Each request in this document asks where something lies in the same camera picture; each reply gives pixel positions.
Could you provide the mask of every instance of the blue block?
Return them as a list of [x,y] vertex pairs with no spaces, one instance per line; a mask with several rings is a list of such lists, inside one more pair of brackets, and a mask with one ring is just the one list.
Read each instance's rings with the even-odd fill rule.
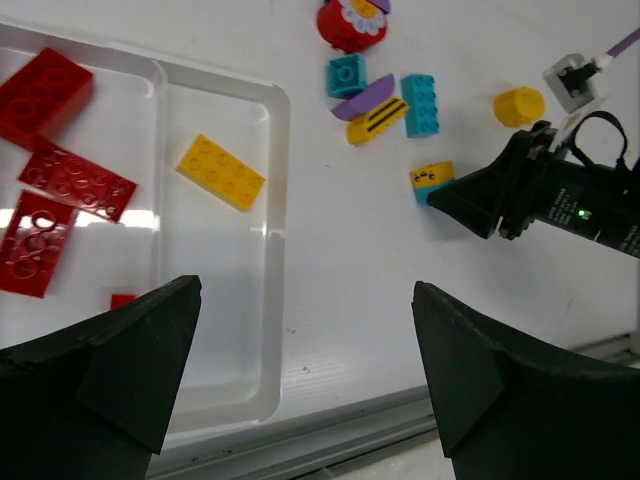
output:
[[448,182],[441,183],[440,185],[435,185],[433,187],[423,187],[423,188],[414,188],[413,192],[416,195],[416,201],[422,205],[427,204],[427,197],[431,192],[435,192],[436,190],[440,190],[445,185],[449,185],[453,183],[455,180],[449,180]]
[[409,75],[400,82],[402,97],[409,105],[404,117],[407,137],[428,137],[440,132],[435,80],[431,75]]
[[327,95],[351,98],[367,88],[367,64],[360,53],[352,53],[329,61]]

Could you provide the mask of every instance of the yellow block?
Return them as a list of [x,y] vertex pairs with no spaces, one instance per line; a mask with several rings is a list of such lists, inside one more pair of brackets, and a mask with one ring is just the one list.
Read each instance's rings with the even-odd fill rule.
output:
[[176,170],[241,211],[251,208],[265,181],[204,135],[198,135]]
[[361,145],[384,132],[396,120],[407,114],[409,106],[398,97],[391,97],[366,115],[354,118],[347,127],[347,139],[352,145]]
[[435,187],[455,178],[453,162],[435,163],[411,172],[413,188]]
[[518,128],[534,123],[544,115],[544,110],[544,97],[529,87],[501,93],[493,101],[493,111],[506,127]]

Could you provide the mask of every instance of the purple block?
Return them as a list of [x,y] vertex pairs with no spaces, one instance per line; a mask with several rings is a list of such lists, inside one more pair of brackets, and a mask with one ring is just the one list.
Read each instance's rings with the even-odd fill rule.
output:
[[360,115],[365,115],[385,100],[391,98],[395,90],[396,79],[393,73],[379,78],[355,97],[345,100],[331,110],[337,118],[350,122]]
[[385,13],[385,15],[391,13],[390,0],[369,0],[369,3],[373,3],[376,7],[382,10]]

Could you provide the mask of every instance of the purple cable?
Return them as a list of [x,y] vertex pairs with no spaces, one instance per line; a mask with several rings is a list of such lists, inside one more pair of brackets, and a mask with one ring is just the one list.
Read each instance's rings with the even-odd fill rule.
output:
[[640,28],[634,30],[631,34],[627,35],[623,40],[616,43],[608,52],[607,55],[611,55],[613,58],[620,55],[631,45],[640,40]]

